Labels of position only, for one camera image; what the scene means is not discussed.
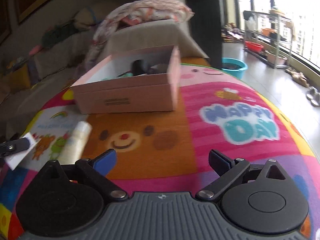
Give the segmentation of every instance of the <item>white paper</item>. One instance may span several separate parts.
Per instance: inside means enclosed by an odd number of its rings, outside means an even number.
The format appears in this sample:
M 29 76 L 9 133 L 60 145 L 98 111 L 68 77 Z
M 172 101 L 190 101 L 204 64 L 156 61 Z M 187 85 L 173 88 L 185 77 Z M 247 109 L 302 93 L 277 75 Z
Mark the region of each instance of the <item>white paper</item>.
M 26 133 L 25 136 L 23 136 L 22 138 L 27 138 L 30 142 L 30 146 L 28 150 L 22 151 L 22 152 L 18 152 L 16 154 L 13 155 L 9 155 L 7 157 L 4 158 L 4 161 L 7 163 L 7 165 L 10 167 L 11 170 L 14 170 L 18 164 L 23 160 L 24 157 L 26 157 L 28 155 L 28 153 L 36 146 L 37 142 L 35 141 L 35 139 L 33 138 L 33 136 L 31 135 L 31 133 Z

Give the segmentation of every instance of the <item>cartoon rainbow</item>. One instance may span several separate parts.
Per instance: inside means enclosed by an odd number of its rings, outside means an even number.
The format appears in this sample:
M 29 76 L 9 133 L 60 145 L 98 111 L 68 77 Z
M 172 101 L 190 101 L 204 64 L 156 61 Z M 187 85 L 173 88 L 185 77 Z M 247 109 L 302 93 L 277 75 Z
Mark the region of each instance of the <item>cartoon rainbow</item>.
M 59 112 L 59 113 L 56 113 L 55 115 L 53 115 L 51 118 L 56 118 L 58 116 L 61 116 L 61 117 L 67 117 L 68 116 L 68 113 L 66 111 L 62 111 L 62 112 Z

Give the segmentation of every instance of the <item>slipper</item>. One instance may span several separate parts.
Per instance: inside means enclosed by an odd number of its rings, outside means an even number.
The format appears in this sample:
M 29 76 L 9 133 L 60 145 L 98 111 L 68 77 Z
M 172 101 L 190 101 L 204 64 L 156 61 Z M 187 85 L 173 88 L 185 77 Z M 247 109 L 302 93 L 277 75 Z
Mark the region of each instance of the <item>slipper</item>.
M 306 96 L 308 100 L 313 99 L 313 97 L 315 96 L 315 94 L 318 93 L 318 90 L 314 87 L 310 87 L 310 89 L 308 90 Z
M 307 79 L 306 77 L 303 75 L 302 72 L 300 73 L 296 73 L 296 74 L 293 74 L 292 75 L 292 79 L 293 81 L 297 82 L 298 84 L 308 88 L 309 87 L 309 84 L 307 82 Z
M 292 67 L 287 67 L 285 71 L 290 75 L 297 74 L 297 72 Z
M 313 99 L 311 100 L 311 104 L 313 106 L 317 106 L 319 107 L 320 106 L 320 94 L 319 93 L 316 93 L 315 96 L 313 97 Z

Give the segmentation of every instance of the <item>open cardboard box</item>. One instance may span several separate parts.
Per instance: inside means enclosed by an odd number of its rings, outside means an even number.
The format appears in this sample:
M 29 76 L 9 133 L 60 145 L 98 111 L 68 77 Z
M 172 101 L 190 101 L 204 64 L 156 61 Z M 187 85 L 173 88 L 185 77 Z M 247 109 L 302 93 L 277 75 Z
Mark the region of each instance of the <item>open cardboard box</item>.
M 116 78 L 135 60 L 168 64 L 166 73 Z M 109 55 L 89 70 L 71 89 L 82 114 L 175 110 L 180 82 L 177 46 L 137 49 Z

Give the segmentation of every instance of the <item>metal screw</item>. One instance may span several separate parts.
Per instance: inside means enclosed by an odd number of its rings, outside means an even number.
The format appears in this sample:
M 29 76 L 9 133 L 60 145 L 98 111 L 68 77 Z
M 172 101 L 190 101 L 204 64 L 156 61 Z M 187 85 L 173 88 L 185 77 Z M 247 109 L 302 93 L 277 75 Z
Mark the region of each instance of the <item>metal screw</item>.
M 209 199 L 214 196 L 214 193 L 210 190 L 200 190 L 198 192 L 198 196 L 201 198 Z
M 123 190 L 114 190 L 111 192 L 110 195 L 113 198 L 124 198 L 127 195 L 127 193 L 124 192 Z

